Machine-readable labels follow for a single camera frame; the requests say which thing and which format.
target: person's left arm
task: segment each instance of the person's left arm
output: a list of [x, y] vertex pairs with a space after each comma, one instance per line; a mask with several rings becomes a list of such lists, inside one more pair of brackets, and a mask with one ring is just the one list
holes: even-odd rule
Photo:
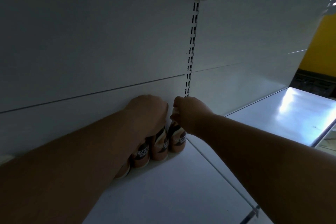
[[167, 110], [159, 97], [137, 97], [1, 166], [1, 222], [82, 223], [141, 140], [162, 128]]

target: person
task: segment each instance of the person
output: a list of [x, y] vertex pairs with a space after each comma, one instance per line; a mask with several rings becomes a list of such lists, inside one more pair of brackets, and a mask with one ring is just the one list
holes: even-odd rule
[[[171, 119], [212, 147], [275, 224], [335, 221], [334, 156], [215, 115], [196, 98], [176, 97], [174, 107]], [[1, 166], [1, 222], [82, 223], [167, 110], [161, 98], [139, 96]]]

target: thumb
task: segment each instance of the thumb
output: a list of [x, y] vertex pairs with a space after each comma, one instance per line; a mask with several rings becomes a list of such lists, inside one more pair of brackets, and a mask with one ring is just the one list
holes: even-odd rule
[[170, 119], [173, 120], [173, 121], [176, 121], [178, 124], [180, 124], [180, 121], [181, 121], [180, 114], [178, 114], [178, 113], [173, 113], [173, 114], [170, 116]]

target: brown bottle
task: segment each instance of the brown bottle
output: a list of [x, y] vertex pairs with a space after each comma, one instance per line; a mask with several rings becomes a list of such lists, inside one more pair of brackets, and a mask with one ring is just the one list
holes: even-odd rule
[[168, 129], [169, 148], [173, 152], [183, 151], [186, 146], [187, 133], [177, 122], [172, 121]]
[[155, 136], [149, 137], [150, 153], [153, 160], [162, 161], [168, 156], [168, 138], [166, 126], [164, 126]]
[[131, 155], [132, 165], [135, 168], [145, 167], [149, 162], [149, 146], [145, 140], [138, 145]]
[[115, 175], [114, 179], [121, 179], [128, 175], [129, 170], [131, 169], [131, 164], [129, 159], [127, 159], [126, 163], [120, 168], [119, 172]]

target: perforated metal strip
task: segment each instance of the perforated metal strip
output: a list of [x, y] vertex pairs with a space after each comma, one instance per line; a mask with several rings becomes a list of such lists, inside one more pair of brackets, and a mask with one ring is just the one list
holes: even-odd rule
[[198, 19], [198, 11], [199, 11], [200, 2], [195, 1], [191, 14], [191, 35], [190, 35], [190, 45], [188, 51], [188, 65], [187, 65], [187, 74], [186, 74], [186, 82], [185, 82], [185, 92], [184, 96], [187, 97], [190, 91], [190, 83], [191, 83], [191, 72], [193, 68], [193, 58], [195, 51], [195, 38], [197, 31], [197, 19]]

